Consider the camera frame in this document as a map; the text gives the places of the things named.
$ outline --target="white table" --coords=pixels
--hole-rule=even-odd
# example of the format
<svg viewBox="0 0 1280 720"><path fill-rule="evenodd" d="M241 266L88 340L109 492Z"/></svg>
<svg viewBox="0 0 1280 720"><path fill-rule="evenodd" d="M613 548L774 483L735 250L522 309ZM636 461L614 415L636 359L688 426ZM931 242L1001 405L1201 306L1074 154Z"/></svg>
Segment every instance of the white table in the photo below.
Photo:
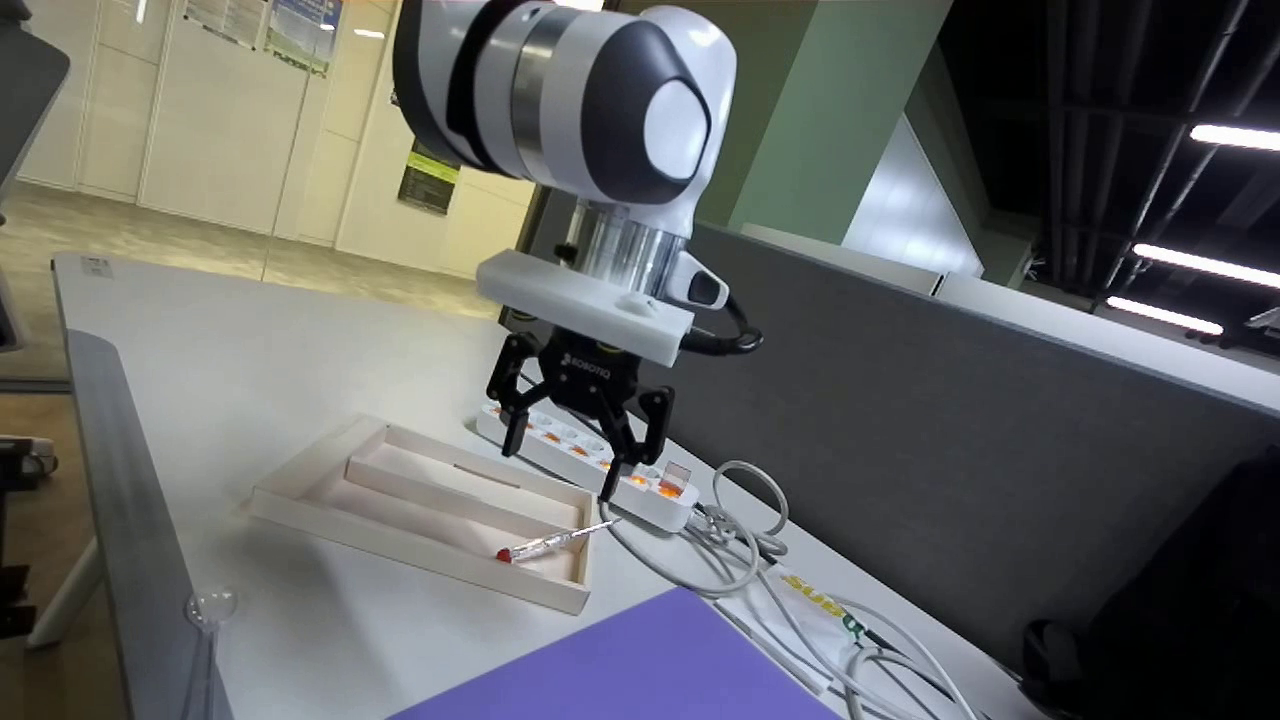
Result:
<svg viewBox="0 0 1280 720"><path fill-rule="evenodd" d="M135 715L193 698L193 589L235 589L210 715L387 715L669 584L600 539L597 598L556 618L244 512L252 489L350 412L485 447L494 326L129 262L56 262L105 576ZM742 515L766 512L726 492ZM919 631L989 715L1040 715L983 652L789 528L789 569Z"/></svg>

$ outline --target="floor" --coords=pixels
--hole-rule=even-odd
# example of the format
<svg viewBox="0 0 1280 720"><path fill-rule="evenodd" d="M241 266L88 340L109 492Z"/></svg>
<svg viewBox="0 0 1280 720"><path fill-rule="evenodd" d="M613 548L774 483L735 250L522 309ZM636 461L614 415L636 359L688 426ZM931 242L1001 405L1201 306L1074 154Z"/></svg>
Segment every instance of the floor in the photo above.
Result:
<svg viewBox="0 0 1280 720"><path fill-rule="evenodd" d="M0 434L47 436L59 458L59 472L40 492L6 497L5 564L30 564L26 598L36 601L36 609L52 598L92 534L77 409L66 396L40 396L40 388L56 388L66 380L47 273L52 258L129 258L286 288L370 298L423 312L494 315L494 306L481 301L463 282L226 231L110 202L16 188L16 198L6 198L5 205L5 215L6 226L0 230L0 291L22 344L16 354L0 354L0 388L22 388L22 396L0 393ZM105 591L92 598L92 609L70 625L59 647L22 652L18 639L0 639L0 715L129 715L110 609Z"/></svg>

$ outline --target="purple mat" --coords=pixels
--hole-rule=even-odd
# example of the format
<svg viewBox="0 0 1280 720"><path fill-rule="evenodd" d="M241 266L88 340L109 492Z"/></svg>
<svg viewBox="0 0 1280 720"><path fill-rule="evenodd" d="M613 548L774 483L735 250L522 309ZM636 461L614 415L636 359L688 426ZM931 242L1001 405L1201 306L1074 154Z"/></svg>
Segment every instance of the purple mat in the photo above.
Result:
<svg viewBox="0 0 1280 720"><path fill-rule="evenodd" d="M705 601L662 591L439 694L396 720L751 720L832 715Z"/></svg>

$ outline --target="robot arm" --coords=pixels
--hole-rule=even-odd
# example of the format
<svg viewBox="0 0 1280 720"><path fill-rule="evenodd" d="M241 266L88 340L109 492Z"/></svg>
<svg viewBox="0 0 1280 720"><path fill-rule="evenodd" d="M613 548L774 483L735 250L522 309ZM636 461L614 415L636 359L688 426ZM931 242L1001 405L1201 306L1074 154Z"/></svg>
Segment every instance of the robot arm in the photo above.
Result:
<svg viewBox="0 0 1280 720"><path fill-rule="evenodd" d="M721 157L735 53L678 9L403 0L390 60L401 112L427 154L581 202L570 269L502 254L476 285L556 327L545 347L509 338L494 359L502 454L521 454L527 409L556 402L613 445L607 501L618 472L662 447L670 393L639 393L639 359L675 365L699 340L688 309L726 306L726 285L685 242ZM521 393L527 359L545 385Z"/></svg>

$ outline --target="white tabletop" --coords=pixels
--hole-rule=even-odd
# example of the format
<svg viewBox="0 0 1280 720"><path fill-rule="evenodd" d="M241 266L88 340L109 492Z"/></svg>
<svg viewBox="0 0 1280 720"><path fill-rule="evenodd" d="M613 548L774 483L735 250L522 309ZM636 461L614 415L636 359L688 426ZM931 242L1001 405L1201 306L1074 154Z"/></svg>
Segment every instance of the white tabletop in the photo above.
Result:
<svg viewBox="0 0 1280 720"><path fill-rule="evenodd" d="M56 285L66 333L121 354L193 589L244 601L217 647L244 720L387 715L669 589L600 539L588 609L559 618L244 512L266 472L350 412L492 454L463 419L485 402L494 326L129 262L66 258ZM735 489L726 505L766 522ZM784 539L789 569L919 631L976 714L1040 715L966 639L809 534Z"/></svg>

